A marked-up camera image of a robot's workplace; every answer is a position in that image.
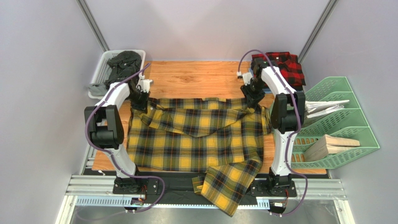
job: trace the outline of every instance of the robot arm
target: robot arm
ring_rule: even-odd
[[[151,83],[152,80],[147,80],[143,76],[140,76],[135,88],[132,87],[131,83],[112,83],[110,90],[101,101],[95,106],[89,106],[85,109],[87,122],[93,110],[104,102],[95,113],[94,119],[90,121],[89,136],[93,144],[108,151],[105,154],[115,167],[116,175],[119,178],[129,178],[122,171],[130,175],[135,175],[136,172],[136,165],[130,160],[123,145],[124,130],[119,115],[120,107],[124,100],[129,98],[132,101],[132,106],[145,111]],[[104,120],[107,120],[106,125],[98,124]]]
[[[297,134],[293,134],[288,145],[288,136],[298,129],[297,118],[294,110],[288,110],[287,106],[292,106],[292,98],[288,90],[293,92],[294,100],[298,107],[300,122],[304,122],[305,95],[302,92],[296,92],[285,79],[282,81],[277,77],[274,70],[280,73],[276,65],[269,65],[262,58],[253,61],[253,73],[242,75],[244,86],[241,87],[249,107],[256,107],[264,97],[264,84],[266,83],[274,94],[275,101],[271,111],[271,125],[275,129],[275,157],[270,167],[269,178],[267,179],[267,191],[271,195],[279,195],[291,184],[291,172],[288,169],[290,158],[293,151],[293,143]]]

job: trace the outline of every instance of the metal frame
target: metal frame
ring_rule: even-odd
[[[92,15],[90,8],[87,5],[87,2],[85,0],[76,0],[78,5],[80,6],[80,9],[82,10],[88,24],[90,25],[92,31],[94,32],[95,37],[98,40],[99,45],[101,46],[102,50],[108,51],[109,47],[107,42],[105,41],[104,36],[101,33],[100,28],[97,25],[97,22],[94,19],[94,16]]]
[[[301,50],[300,54],[298,55],[298,63],[302,63],[307,56],[311,46],[315,42],[318,34],[322,30],[323,26],[325,25],[327,19],[332,14],[334,7],[336,6],[339,0],[329,0],[326,4],[325,9],[323,10],[322,14],[320,15],[318,22],[315,24],[313,31],[311,32],[307,42],[305,43],[303,49]]]
[[[109,207],[147,207],[149,204],[130,205],[131,197],[137,195],[114,195],[112,193],[114,179],[113,175],[72,175],[66,190],[64,201],[57,217],[56,224],[67,224],[71,221],[75,206],[109,206]],[[300,199],[305,189],[304,179],[293,179],[296,183],[297,197]],[[238,209],[269,208],[270,197],[256,197],[257,205],[240,205]],[[342,183],[339,179],[308,179],[308,190],[306,200],[333,200],[342,224],[355,223],[347,201]],[[157,204],[154,208],[196,208],[217,209],[214,205],[198,204]]]

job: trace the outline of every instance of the gray wall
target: gray wall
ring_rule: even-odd
[[[74,0],[0,3],[0,223],[54,223],[101,49]]]
[[[358,224],[396,223],[398,1],[341,0],[303,62],[309,87],[347,76],[381,149],[332,172]]]
[[[229,61],[253,48],[299,54],[327,0],[87,3],[110,49],[143,49],[148,60]]]

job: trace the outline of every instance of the black plaid fabric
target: black plaid fabric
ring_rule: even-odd
[[[127,151],[139,167],[206,172],[194,191],[233,215],[262,166],[269,112],[242,99],[153,99],[132,110]]]

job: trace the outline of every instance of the wooden table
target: wooden table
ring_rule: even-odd
[[[242,98],[241,79],[236,78],[239,62],[182,62],[156,61],[145,71],[145,77],[154,80],[151,86],[152,98]],[[242,71],[247,71],[249,62],[243,62]],[[270,107],[274,100],[272,94],[266,94],[260,105]],[[127,144],[130,102],[124,102],[120,108],[120,117],[124,128],[124,142]],[[264,161],[260,173],[268,173],[275,153],[273,135],[264,136]],[[109,159],[97,152],[93,170],[114,170]],[[158,171],[152,168],[139,168],[140,171]],[[324,169],[297,169],[304,174],[326,174]]]

